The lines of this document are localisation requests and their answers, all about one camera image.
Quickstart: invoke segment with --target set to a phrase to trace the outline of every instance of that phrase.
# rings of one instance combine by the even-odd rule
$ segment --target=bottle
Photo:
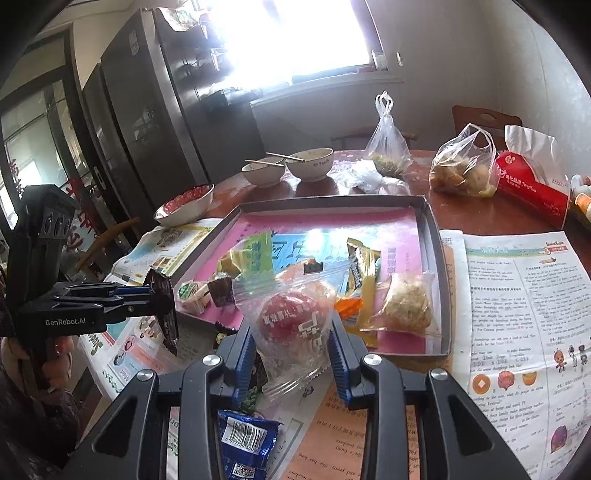
[[[574,204],[581,209],[587,220],[591,222],[591,197],[584,193],[579,193],[574,200]]]

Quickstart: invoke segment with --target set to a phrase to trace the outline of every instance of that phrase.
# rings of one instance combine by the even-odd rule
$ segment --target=pink paper
[[[389,212],[336,215],[241,215],[215,253],[195,275],[195,280],[207,281],[211,278],[219,258],[248,235],[269,229],[276,233],[305,233],[316,228],[331,230],[331,233],[338,232],[337,237],[343,238],[345,242],[348,236],[364,240],[369,238],[366,244],[382,252],[379,281],[386,280],[394,271],[423,271],[417,219],[414,209],[406,208]],[[242,313],[233,306],[218,308],[211,304],[200,318],[237,329],[242,321]],[[407,333],[378,332],[377,351],[384,354],[424,353],[425,340]]]

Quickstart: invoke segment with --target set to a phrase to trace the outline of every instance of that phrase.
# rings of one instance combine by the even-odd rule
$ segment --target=white bowl
[[[283,159],[265,157],[261,161],[277,163],[279,165]],[[281,167],[271,167],[269,165],[261,165],[260,163],[248,163],[242,167],[242,173],[250,183],[264,189],[277,185],[280,182],[281,177],[285,173],[285,165],[281,165]]]
[[[332,148],[313,148],[292,154],[292,157],[305,161],[286,160],[287,168],[301,181],[319,181],[326,177],[333,164],[334,150]]]
[[[154,214],[154,220],[158,221],[160,225],[166,228],[172,228],[174,226],[186,225],[187,223],[193,223],[199,220],[213,200],[213,185],[205,195],[200,199],[191,200],[188,203],[177,208],[173,213],[166,213],[164,211],[164,205],[162,205]]]

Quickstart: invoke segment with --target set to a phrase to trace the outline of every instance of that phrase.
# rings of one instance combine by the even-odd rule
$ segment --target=wall
[[[254,114],[268,150],[325,146],[330,137],[375,126],[374,98],[384,89],[394,98],[399,129],[419,135],[413,148],[436,150],[453,136],[453,105],[494,104],[491,48],[475,2],[368,0],[368,4],[388,59],[389,80],[379,72],[375,81],[255,102]]]
[[[126,10],[91,15],[74,21],[74,52],[80,87],[84,87],[95,65],[100,62],[100,56],[134,12]]]
[[[591,98],[574,68],[541,26],[511,0],[480,0],[496,75],[496,109],[556,137],[570,177],[591,174]]]
[[[177,0],[100,0],[66,8],[44,29],[43,35],[66,24],[74,25],[74,53],[80,87],[100,62],[111,40],[140,8],[174,8]]]
[[[0,89],[0,98],[6,97],[25,83],[64,64],[64,43],[56,40],[23,55],[12,68]]]

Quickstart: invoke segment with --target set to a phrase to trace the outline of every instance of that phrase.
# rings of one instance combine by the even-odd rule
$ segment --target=door
[[[115,220],[80,149],[62,81],[43,86],[0,113],[9,170],[0,183],[0,206],[9,227],[16,225],[15,206],[27,185],[53,183],[75,197],[80,210],[74,216],[61,269],[72,279],[84,280],[88,275],[75,272],[74,265]],[[120,236],[118,243],[118,250],[130,250],[124,237]],[[108,254],[97,255],[98,278],[111,269],[111,264]]]

